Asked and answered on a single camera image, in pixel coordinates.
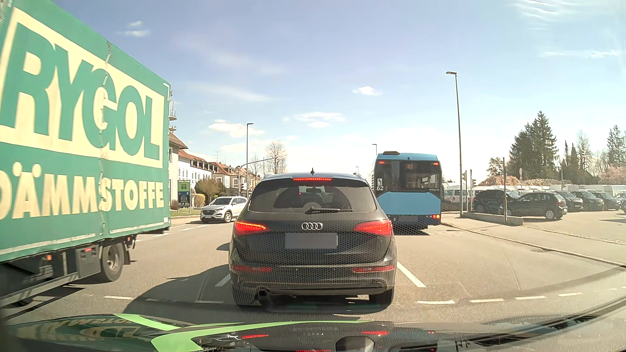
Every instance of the truck wheel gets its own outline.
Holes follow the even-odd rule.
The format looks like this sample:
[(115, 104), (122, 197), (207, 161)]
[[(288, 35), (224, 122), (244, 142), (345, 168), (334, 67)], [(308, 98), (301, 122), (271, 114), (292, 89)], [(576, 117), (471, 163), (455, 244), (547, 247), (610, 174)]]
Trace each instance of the truck wheel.
[(120, 278), (124, 267), (124, 247), (121, 243), (102, 248), (101, 271), (94, 275), (97, 282), (113, 282)]

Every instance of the silver suv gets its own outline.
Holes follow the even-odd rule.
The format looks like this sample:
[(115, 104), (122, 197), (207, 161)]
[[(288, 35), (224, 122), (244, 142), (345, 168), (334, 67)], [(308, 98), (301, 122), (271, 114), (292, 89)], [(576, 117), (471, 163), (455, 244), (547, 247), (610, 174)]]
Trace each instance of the silver suv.
[(247, 201), (245, 197), (217, 197), (211, 204), (202, 207), (200, 220), (205, 224), (215, 220), (230, 222), (233, 217), (239, 216)]

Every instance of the sidewalk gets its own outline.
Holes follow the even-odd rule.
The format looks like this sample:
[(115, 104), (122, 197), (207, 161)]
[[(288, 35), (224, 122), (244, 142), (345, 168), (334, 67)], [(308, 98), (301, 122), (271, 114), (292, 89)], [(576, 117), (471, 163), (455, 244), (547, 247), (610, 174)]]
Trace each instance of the sidewalk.
[(594, 261), (626, 267), (626, 246), (594, 239), (584, 239), (523, 226), (506, 226), (473, 219), (460, 219), (446, 214), (442, 225), (448, 225), (485, 236), (540, 247), (547, 251), (557, 251)]

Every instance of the blurred license plate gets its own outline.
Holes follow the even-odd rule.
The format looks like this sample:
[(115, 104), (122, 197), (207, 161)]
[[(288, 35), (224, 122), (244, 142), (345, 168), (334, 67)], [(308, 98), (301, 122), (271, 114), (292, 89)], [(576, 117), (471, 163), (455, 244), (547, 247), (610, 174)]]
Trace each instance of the blurred license plate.
[(337, 249), (336, 232), (296, 232), (285, 234), (286, 249)]

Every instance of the audi logo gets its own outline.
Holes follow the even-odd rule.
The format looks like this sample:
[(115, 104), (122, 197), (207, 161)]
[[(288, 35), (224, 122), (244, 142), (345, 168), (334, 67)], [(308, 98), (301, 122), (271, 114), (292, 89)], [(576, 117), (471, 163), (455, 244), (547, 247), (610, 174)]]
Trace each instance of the audi logo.
[(303, 222), (302, 230), (321, 230), (322, 226), (321, 222)]

